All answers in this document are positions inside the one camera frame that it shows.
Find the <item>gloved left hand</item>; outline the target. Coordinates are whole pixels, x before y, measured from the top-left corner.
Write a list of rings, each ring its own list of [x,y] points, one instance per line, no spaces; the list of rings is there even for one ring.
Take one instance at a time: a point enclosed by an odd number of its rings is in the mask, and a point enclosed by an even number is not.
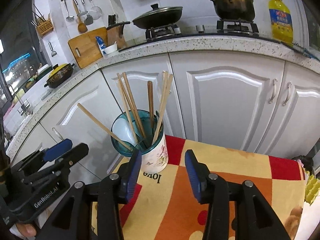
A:
[[[32,224],[21,224],[16,223],[10,228],[10,232],[20,238],[20,239],[28,239],[30,237],[35,237],[37,231]]]

